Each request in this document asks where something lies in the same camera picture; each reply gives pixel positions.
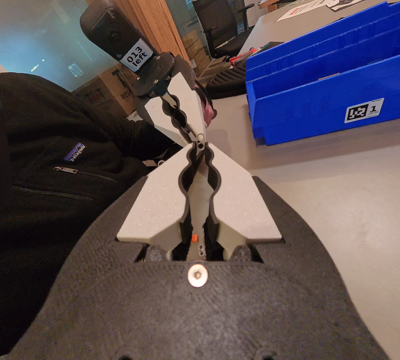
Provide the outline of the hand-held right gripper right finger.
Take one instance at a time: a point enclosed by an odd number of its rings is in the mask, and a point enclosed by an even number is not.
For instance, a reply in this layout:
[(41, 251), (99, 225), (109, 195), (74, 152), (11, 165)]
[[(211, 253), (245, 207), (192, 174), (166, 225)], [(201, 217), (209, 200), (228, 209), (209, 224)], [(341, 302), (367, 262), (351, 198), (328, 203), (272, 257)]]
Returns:
[(279, 242), (279, 231), (253, 176), (206, 143), (207, 181), (213, 192), (204, 224), (206, 259), (229, 260), (239, 246)]

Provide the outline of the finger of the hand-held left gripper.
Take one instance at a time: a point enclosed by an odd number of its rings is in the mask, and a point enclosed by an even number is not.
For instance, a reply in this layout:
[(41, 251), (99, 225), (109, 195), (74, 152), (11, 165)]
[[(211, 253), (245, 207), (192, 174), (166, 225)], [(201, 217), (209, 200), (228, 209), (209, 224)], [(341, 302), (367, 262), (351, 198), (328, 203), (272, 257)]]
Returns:
[(189, 137), (185, 137), (180, 128), (173, 125), (172, 117), (164, 112), (161, 97), (151, 98), (144, 108), (158, 131), (182, 147), (192, 144)]
[(176, 103), (171, 115), (178, 127), (193, 141), (206, 140), (206, 123), (203, 103), (195, 90), (192, 90), (181, 72), (171, 78), (167, 93)]

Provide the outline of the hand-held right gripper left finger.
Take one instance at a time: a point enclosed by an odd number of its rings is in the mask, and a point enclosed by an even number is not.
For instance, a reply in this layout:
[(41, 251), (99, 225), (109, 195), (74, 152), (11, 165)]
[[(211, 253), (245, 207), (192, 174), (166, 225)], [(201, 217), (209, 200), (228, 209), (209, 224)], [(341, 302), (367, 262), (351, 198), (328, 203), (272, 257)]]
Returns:
[(168, 260), (181, 243), (190, 243), (188, 190), (196, 174), (196, 144), (187, 145), (146, 178), (117, 240), (162, 248)]

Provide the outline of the blue parts bin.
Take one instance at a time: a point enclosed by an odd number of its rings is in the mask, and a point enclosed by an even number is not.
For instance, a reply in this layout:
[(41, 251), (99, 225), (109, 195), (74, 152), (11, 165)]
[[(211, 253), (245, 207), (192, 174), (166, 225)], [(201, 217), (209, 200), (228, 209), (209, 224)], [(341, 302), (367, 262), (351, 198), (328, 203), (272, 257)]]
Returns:
[(267, 145), (400, 116), (400, 4), (382, 2), (255, 54), (249, 116)]

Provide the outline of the person's left forearm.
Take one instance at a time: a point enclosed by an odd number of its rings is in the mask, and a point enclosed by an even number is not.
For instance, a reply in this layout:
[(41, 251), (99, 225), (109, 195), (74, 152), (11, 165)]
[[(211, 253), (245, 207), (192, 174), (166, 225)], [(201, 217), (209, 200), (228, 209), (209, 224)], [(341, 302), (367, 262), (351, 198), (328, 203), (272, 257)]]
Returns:
[(115, 128), (118, 148), (123, 154), (139, 160), (169, 158), (182, 149), (182, 146), (146, 121), (121, 118)]

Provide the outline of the person's left hand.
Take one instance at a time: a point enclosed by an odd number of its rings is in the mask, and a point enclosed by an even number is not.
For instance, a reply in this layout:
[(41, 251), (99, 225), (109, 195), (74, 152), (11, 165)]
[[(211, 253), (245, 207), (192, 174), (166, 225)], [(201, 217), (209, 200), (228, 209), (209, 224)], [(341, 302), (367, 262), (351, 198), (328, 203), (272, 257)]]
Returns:
[(216, 117), (217, 112), (213, 108), (212, 102), (209, 102), (207, 99), (201, 99), (203, 118), (206, 124), (206, 128), (209, 127), (211, 121)]

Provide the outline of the black dimpled foam pad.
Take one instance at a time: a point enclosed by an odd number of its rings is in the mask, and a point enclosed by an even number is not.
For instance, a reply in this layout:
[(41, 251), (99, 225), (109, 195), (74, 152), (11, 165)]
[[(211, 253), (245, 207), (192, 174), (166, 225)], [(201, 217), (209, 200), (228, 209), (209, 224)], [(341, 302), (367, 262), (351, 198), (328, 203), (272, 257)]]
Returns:
[(235, 67), (217, 73), (206, 85), (208, 96), (223, 99), (246, 94), (246, 60)]

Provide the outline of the stacked cardboard boxes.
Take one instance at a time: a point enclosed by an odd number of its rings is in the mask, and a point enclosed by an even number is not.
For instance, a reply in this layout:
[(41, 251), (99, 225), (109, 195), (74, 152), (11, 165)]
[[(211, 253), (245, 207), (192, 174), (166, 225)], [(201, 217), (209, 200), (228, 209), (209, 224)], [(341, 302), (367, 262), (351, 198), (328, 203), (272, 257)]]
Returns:
[(211, 60), (198, 36), (197, 30), (192, 30), (184, 35), (182, 42), (196, 76), (200, 77)]

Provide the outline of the cardboard box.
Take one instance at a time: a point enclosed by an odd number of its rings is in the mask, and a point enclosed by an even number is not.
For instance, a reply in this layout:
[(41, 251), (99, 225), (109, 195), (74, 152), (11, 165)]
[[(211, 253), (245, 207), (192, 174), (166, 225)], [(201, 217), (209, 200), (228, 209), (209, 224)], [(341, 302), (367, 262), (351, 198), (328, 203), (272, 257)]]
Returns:
[(124, 65), (115, 65), (98, 75), (104, 101), (98, 105), (106, 112), (128, 117), (136, 109), (133, 81), (135, 75)]
[(94, 79), (72, 92), (80, 100), (112, 115), (125, 117), (125, 112), (113, 93), (101, 79)]

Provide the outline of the red black hand tool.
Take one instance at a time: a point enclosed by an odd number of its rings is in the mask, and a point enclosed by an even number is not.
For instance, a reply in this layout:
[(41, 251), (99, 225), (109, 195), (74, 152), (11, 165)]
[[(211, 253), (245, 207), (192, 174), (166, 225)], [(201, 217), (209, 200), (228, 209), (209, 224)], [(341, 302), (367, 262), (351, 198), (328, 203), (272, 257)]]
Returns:
[(258, 49), (252, 47), (250, 51), (230, 58), (229, 63), (231, 64), (231, 68), (236, 67), (242, 61), (246, 61), (248, 57), (254, 55), (257, 51)]

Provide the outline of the black office chair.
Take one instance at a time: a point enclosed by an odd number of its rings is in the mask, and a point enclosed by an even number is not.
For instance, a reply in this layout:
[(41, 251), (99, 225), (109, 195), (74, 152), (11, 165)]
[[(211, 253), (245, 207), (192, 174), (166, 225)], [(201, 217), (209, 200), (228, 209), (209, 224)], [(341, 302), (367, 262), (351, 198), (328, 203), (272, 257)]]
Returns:
[(248, 27), (247, 10), (251, 3), (238, 10), (243, 16), (244, 32), (238, 33), (236, 18), (228, 0), (197, 0), (193, 6), (206, 35), (212, 58), (236, 57), (254, 27)]

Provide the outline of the black pouch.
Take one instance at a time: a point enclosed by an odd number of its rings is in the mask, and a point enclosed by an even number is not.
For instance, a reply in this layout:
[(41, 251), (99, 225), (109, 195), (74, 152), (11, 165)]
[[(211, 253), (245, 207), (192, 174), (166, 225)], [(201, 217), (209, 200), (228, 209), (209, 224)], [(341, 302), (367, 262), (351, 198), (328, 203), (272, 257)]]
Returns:
[(256, 49), (255, 51), (253, 51), (253, 55), (263, 52), (265, 50), (271, 49), (273, 47), (279, 46), (281, 44), (283, 44), (284, 42), (280, 42), (280, 41), (272, 41), (272, 42), (268, 42), (266, 45), (264, 45), (263, 47), (260, 47), (258, 49)]

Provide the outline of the white paper sheet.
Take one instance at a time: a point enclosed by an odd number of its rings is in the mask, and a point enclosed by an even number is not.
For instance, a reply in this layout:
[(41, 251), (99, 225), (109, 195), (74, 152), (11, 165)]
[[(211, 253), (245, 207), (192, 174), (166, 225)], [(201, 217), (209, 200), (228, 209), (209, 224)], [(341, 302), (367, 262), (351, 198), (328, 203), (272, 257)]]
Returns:
[(284, 19), (292, 18), (295, 17), (299, 14), (304, 14), (306, 12), (309, 12), (311, 10), (317, 9), (319, 7), (326, 6), (330, 3), (332, 3), (335, 0), (314, 0), (309, 3), (301, 4), (296, 7), (292, 7), (288, 9), (288, 11), (283, 14), (279, 19), (277, 19), (277, 22), (282, 21)]

